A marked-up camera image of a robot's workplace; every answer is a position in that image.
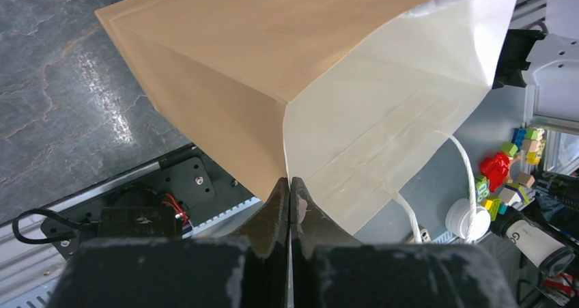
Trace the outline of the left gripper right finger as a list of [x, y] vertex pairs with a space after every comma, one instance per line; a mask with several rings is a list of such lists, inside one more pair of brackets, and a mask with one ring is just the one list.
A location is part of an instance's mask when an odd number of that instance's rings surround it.
[[362, 244], [290, 187], [296, 307], [515, 307], [498, 263], [468, 244]]

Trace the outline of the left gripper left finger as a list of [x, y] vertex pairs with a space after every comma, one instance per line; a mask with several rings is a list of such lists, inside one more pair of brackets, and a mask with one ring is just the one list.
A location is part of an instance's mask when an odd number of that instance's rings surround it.
[[82, 244], [49, 307], [285, 307], [287, 178], [220, 238], [97, 238]]

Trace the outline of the brown paper bag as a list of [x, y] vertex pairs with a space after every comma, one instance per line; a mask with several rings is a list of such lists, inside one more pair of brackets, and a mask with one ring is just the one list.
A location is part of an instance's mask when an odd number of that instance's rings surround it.
[[96, 16], [156, 110], [256, 197], [350, 234], [492, 86], [517, 0], [123, 0]]

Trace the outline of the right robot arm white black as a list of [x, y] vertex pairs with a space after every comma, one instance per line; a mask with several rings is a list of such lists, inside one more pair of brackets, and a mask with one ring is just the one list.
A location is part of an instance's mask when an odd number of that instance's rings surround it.
[[506, 85], [531, 91], [534, 119], [578, 128], [578, 40], [510, 29], [492, 88]]

